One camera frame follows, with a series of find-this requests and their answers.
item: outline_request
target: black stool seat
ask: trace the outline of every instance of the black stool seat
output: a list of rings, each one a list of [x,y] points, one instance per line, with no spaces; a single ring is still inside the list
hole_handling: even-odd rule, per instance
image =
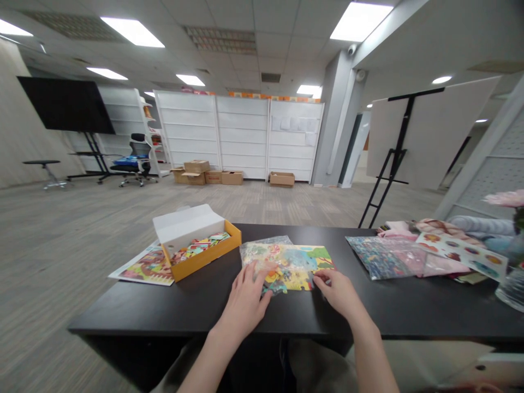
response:
[[[24,164],[35,164],[35,165],[47,165],[47,164],[58,164],[58,160],[36,160],[36,161],[24,161]]]

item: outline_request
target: easel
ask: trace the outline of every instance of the easel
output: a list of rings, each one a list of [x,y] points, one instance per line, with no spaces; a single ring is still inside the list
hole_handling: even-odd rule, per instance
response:
[[[428,94],[441,93],[444,91],[444,89],[445,89],[444,87],[441,87],[438,89],[432,89],[432,90],[426,90],[426,91],[418,92],[418,93],[406,94],[405,96],[388,98],[388,101],[396,101],[396,100],[407,98],[408,105],[406,106],[406,111],[402,119],[402,125],[400,127],[400,132],[398,134],[398,139],[397,139],[397,146],[394,149],[393,148],[389,149],[388,155],[386,156],[386,160],[384,161],[384,165],[382,166],[382,170],[380,171],[380,174],[377,177],[377,182],[375,183],[373,192],[371,193],[370,199],[367,202],[366,208],[364,210],[364,214],[362,214],[362,218],[360,219],[359,228],[362,227],[362,223],[364,222],[364,219],[366,218],[366,214],[370,206],[373,206],[374,208],[376,208],[375,214],[373,215],[373,218],[371,219],[371,222],[370,222],[370,226],[368,228],[371,228],[373,226],[373,223],[375,222],[375,219],[378,216],[378,212],[380,211],[380,208],[382,207],[382,203],[384,203],[384,199],[386,199],[386,195],[388,194],[389,188],[391,187],[391,184],[393,184],[393,182],[409,184],[408,182],[395,180],[395,176],[407,152],[407,149],[403,149],[402,147],[404,145],[404,139],[406,138],[406,132],[408,130],[409,119],[411,118],[411,113],[413,111],[413,105],[415,104],[415,98],[419,96],[426,96]],[[392,154],[394,156],[393,156],[393,162],[391,163],[391,170],[389,172],[389,177],[383,177],[384,172],[386,171],[386,167],[388,166],[389,158],[391,157]],[[377,191],[378,185],[380,184],[381,180],[387,180],[388,185],[386,186],[386,189],[384,190],[384,194],[382,195],[382,198],[380,199],[379,204],[375,205],[372,203],[372,201],[373,201],[373,197],[375,196],[375,192]]]
[[[71,179],[76,178],[76,177],[101,176],[98,179],[97,184],[102,184],[102,181],[105,178],[108,178],[109,176],[116,175],[116,174],[111,173],[109,171],[109,169],[108,169],[108,166],[105,164],[104,155],[102,154],[102,152],[100,151],[100,148],[98,147],[98,143],[97,143],[97,140],[94,137],[94,134],[93,133],[88,133],[88,132],[82,132],[82,133],[86,137],[87,143],[89,144],[89,147],[90,147],[91,151],[90,152],[76,152],[76,153],[72,153],[72,154],[76,155],[76,156],[94,157],[95,160],[97,161],[98,168],[100,169],[100,171],[92,172],[92,173],[89,173],[89,174],[83,174],[83,175],[67,176],[67,181],[71,181]]]

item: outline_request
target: air vent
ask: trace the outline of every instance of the air vent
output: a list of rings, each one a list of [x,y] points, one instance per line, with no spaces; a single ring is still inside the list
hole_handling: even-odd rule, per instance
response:
[[[474,65],[468,70],[493,72],[497,74],[514,74],[524,70],[524,62],[513,62],[504,60],[490,60]]]
[[[112,43],[129,42],[97,16],[38,11],[22,11],[22,13],[72,40]]]
[[[262,82],[280,83],[280,74],[261,73]]]
[[[234,92],[234,93],[260,94],[260,90],[254,90],[254,89],[241,89],[241,88],[235,88],[235,87],[226,87],[225,89],[229,92]]]
[[[191,26],[184,26],[184,30],[199,50],[239,55],[257,54],[255,33],[252,31]]]
[[[183,86],[185,86],[184,84],[177,84],[173,82],[155,82],[155,81],[151,81],[151,82],[157,85],[158,87],[170,89],[170,90],[180,90]]]

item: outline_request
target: black table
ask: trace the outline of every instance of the black table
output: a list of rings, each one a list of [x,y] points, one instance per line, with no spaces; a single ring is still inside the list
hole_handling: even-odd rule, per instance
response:
[[[524,314],[495,297],[492,280],[473,287],[443,277],[371,281],[344,238],[372,236],[370,229],[236,226],[244,242],[288,235],[296,245],[325,246],[384,339],[524,342]],[[213,327],[240,268],[235,249],[171,287],[117,282],[68,330],[147,391],[176,358],[181,337],[205,336]],[[351,332],[317,289],[275,296],[253,336],[347,339]]]

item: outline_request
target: security camera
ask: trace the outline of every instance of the security camera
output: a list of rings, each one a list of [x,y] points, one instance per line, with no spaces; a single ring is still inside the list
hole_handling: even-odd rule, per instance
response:
[[[348,48],[348,55],[352,56],[353,54],[355,54],[356,52],[356,44],[352,44],[349,48]]]

